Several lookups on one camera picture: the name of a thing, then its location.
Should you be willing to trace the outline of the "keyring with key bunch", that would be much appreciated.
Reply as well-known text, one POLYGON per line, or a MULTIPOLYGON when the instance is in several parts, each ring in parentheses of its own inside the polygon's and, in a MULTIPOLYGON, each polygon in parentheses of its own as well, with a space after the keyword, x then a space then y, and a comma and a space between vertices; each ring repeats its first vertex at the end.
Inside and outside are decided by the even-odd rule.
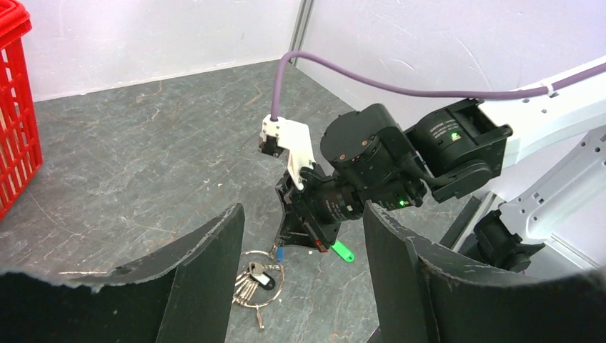
POLYGON ((241 271, 237 274, 232 304, 251 309, 259 331, 265 330, 262 309, 277 301, 282 293, 285 270, 270 251, 248 250, 240 254, 241 271))

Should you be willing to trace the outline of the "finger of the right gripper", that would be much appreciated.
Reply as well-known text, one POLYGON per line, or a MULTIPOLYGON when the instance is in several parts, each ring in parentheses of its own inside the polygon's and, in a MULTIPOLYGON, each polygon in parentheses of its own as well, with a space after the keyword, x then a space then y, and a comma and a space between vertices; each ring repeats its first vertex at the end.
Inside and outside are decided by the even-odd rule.
POLYGON ((303 220, 296 213, 285 209, 276 233, 277 247, 306 247, 315 249, 312 237, 306 231, 303 220))

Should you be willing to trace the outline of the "blue tag key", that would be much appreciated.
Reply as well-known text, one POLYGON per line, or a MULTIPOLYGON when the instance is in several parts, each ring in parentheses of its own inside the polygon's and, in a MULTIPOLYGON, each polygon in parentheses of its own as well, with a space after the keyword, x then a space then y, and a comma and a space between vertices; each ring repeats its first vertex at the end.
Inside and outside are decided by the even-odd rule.
POLYGON ((272 247, 272 256, 277 263, 282 263, 283 253, 282 247, 278 247, 276 244, 272 247))

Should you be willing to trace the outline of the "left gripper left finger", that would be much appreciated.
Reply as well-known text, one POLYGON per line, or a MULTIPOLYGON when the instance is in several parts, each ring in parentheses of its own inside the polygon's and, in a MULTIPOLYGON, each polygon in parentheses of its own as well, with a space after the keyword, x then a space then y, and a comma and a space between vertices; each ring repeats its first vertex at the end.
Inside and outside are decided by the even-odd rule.
POLYGON ((3 342, 223 342, 244 208, 112 270, 77 278, 1 268, 3 342))

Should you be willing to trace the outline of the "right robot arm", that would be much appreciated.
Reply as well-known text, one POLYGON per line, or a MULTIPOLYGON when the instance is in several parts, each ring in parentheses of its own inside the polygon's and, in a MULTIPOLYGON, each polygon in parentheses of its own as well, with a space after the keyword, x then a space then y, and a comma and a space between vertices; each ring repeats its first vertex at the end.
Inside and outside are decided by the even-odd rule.
POLYGON ((512 91, 413 91, 363 76, 396 94, 451 98, 403 129, 382 104, 339 115, 320 139, 316 162, 309 127, 279 115, 279 97, 262 122, 259 148, 288 151, 276 190, 283 216, 276 248, 328 251, 340 225, 367 203, 387 210, 462 198, 525 157, 572 136, 582 141, 527 191, 499 205, 456 239, 479 262, 521 272, 544 248, 556 223, 605 188, 605 59, 512 91))

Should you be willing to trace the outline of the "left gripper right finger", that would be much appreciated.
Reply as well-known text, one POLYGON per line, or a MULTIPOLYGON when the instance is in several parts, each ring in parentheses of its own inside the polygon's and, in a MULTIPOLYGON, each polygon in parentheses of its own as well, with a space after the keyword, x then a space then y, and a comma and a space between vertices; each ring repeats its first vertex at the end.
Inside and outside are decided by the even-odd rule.
POLYGON ((475 261, 376 204, 363 228, 379 320, 371 342, 603 342, 605 270, 554 279, 475 261))

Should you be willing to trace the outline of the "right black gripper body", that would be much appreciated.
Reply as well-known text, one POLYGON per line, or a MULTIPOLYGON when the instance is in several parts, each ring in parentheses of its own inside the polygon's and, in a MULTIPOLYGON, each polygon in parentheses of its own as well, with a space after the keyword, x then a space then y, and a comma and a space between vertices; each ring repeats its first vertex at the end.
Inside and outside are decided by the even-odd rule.
POLYGON ((282 207, 299 216, 312 237, 316 250, 326 252, 337 241, 342 222, 362 217, 364 202, 356 189, 336 171, 327 176, 320 165, 305 168, 311 176, 305 188, 298 190, 286 171, 276 184, 276 193, 282 207))

